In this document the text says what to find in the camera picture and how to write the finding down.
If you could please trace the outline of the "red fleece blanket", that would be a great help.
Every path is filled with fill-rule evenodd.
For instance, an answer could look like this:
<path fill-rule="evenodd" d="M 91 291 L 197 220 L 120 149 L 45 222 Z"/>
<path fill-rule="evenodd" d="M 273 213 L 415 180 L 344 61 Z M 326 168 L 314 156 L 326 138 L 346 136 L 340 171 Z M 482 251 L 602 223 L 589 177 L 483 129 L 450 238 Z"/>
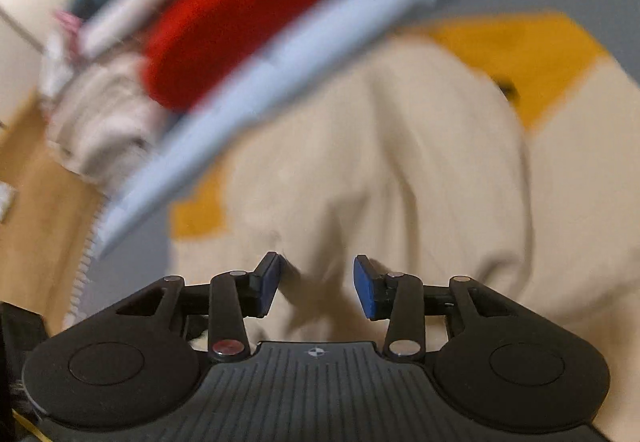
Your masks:
<path fill-rule="evenodd" d="M 174 0 L 144 49 L 146 93 L 168 110 L 188 110 L 319 1 Z"/>

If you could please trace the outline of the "beige and mustard hooded jacket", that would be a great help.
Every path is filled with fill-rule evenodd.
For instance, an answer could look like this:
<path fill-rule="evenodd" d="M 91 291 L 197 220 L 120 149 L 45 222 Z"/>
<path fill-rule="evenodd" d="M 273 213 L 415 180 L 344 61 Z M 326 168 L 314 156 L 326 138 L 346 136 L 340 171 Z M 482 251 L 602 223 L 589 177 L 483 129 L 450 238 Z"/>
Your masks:
<path fill-rule="evenodd" d="M 466 274 L 596 346 L 639 436 L 639 87 L 556 13 L 396 32 L 236 139 L 169 211 L 191 283 L 292 263 L 253 341 L 381 340 L 352 262 Z"/>

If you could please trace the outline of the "cream folded blanket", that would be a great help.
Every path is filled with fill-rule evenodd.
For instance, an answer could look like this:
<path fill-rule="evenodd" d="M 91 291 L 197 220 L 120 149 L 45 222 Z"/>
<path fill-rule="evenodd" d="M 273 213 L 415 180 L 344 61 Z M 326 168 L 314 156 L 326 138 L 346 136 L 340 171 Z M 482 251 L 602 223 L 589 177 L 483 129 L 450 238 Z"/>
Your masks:
<path fill-rule="evenodd" d="M 141 81 L 144 57 L 119 53 L 89 66 L 53 110 L 46 138 L 56 160 L 104 194 L 116 193 L 163 137 L 170 111 Z"/>

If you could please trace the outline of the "light blue folded sheet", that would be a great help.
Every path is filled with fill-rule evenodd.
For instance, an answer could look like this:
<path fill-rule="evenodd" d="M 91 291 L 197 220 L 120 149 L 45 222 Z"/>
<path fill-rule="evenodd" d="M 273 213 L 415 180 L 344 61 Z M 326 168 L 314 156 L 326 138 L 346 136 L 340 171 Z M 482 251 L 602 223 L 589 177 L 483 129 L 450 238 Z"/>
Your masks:
<path fill-rule="evenodd" d="M 110 252 L 156 208 L 196 179 L 241 131 L 290 104 L 320 75 L 442 0 L 322 0 L 285 27 L 170 130 L 105 208 L 93 258 Z"/>

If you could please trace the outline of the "wooden bed headboard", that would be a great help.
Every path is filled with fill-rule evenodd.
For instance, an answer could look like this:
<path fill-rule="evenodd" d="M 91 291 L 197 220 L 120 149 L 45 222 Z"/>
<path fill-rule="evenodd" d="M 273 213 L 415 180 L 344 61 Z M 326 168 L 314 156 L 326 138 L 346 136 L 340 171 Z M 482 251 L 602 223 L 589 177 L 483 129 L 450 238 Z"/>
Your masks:
<path fill-rule="evenodd" d="M 1 223 L 1 300 L 59 332 L 102 195 L 54 160 L 45 131 L 32 94 L 1 132 L 1 180 L 16 189 Z"/>

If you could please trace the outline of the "white folded bedding stack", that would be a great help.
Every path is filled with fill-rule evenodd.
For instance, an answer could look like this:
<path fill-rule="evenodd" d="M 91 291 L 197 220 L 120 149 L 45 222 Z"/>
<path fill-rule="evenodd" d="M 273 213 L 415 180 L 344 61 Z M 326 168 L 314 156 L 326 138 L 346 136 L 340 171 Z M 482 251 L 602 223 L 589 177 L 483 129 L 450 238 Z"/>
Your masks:
<path fill-rule="evenodd" d="M 40 96 L 55 101 L 82 66 L 137 32 L 168 1 L 106 0 L 89 16 L 56 11 L 43 49 Z"/>

